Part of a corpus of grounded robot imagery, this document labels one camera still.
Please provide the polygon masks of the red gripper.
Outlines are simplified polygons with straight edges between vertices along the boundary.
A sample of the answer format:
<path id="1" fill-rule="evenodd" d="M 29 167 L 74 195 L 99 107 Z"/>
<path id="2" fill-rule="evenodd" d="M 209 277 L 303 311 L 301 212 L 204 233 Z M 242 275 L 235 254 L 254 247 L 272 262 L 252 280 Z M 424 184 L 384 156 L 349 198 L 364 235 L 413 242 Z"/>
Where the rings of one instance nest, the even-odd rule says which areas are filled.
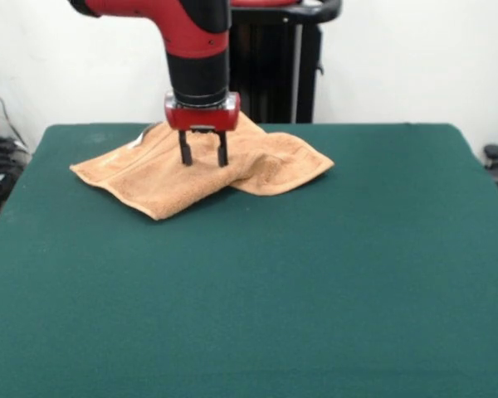
<path id="1" fill-rule="evenodd" d="M 228 165 L 227 136 L 225 131 L 236 128 L 240 113 L 240 96 L 229 92 L 227 97 L 212 107 L 189 107 L 179 102 L 172 91 L 164 97 L 166 120 L 173 130 L 178 131 L 181 159 L 185 166 L 193 164 L 191 148 L 186 131 L 216 131 L 219 138 L 217 160 L 220 167 Z"/>

